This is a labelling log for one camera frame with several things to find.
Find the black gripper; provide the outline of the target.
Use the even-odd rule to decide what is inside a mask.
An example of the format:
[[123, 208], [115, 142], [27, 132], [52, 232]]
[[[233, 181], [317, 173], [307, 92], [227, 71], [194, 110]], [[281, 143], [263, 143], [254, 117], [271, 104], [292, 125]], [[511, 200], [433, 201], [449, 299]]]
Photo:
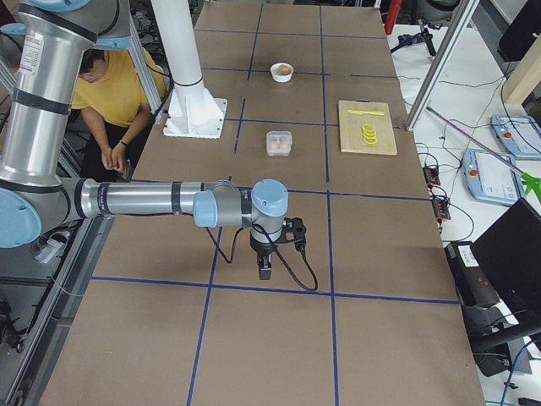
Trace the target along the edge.
[[262, 228], [250, 229], [250, 246], [258, 255], [259, 279], [271, 279], [272, 264], [270, 254], [276, 251], [280, 237], [281, 231], [271, 233]]

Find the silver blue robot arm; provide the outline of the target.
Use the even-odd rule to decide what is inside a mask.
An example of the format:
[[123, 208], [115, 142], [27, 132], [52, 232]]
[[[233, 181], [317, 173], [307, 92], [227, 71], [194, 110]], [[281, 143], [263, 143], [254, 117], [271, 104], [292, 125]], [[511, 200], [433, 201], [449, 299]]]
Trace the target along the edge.
[[149, 100], [157, 89], [131, 36], [126, 1], [24, 1], [26, 36], [11, 89], [8, 131], [1, 150], [1, 245], [18, 247], [80, 218], [110, 215], [189, 215], [197, 226], [250, 231], [259, 277], [271, 275], [270, 256], [292, 241], [286, 187], [273, 179], [239, 190], [228, 181], [98, 183], [60, 178], [57, 161], [83, 53], [92, 48], [131, 52]]

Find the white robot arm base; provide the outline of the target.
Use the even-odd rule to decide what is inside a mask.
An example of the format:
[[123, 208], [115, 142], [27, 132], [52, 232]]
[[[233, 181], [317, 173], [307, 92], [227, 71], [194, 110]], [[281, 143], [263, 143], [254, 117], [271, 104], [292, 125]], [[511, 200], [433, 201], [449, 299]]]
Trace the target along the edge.
[[173, 83], [164, 135], [220, 138], [227, 100], [215, 98], [205, 87], [189, 3], [156, 0], [151, 5]]

